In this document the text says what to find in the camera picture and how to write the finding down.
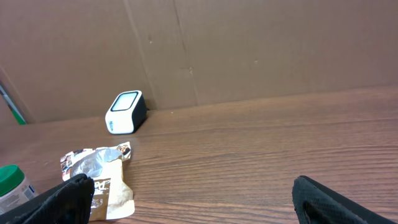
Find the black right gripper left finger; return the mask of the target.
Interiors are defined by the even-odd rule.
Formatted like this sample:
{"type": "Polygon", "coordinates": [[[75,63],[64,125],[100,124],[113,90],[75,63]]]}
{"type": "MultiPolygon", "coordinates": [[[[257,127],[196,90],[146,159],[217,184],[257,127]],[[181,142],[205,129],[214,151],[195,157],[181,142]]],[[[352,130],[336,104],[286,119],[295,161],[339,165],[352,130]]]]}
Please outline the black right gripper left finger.
{"type": "Polygon", "coordinates": [[[87,224],[94,180],[78,174],[1,215],[3,224],[87,224]]]}

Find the green lid jar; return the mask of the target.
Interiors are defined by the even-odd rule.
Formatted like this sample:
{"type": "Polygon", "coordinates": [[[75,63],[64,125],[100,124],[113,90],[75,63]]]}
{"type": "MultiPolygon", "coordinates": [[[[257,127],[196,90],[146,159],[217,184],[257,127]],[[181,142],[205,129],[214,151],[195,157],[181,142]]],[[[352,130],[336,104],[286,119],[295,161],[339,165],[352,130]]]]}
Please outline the green lid jar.
{"type": "Polygon", "coordinates": [[[11,164],[1,167],[0,175],[1,215],[39,195],[17,165],[11,164]]]}

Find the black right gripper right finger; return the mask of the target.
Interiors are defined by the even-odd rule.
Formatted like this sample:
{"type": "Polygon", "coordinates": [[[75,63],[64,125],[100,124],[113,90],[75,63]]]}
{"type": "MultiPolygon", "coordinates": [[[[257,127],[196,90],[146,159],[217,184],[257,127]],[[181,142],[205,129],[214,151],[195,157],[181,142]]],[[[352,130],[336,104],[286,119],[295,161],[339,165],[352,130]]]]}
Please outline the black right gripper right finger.
{"type": "Polygon", "coordinates": [[[294,180],[292,201],[300,224],[395,224],[304,175],[294,180]]]}

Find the beige brown snack pouch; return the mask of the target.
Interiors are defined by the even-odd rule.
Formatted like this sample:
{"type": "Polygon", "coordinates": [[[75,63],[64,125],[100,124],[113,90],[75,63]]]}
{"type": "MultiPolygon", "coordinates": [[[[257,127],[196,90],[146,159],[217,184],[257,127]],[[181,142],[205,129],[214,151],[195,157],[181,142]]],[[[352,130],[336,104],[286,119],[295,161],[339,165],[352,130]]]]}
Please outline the beige brown snack pouch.
{"type": "Polygon", "coordinates": [[[131,158],[130,142],[71,151],[60,158],[64,181],[86,174],[94,181],[90,220],[114,220],[132,215],[134,194],[123,181],[123,162],[131,158]]]}

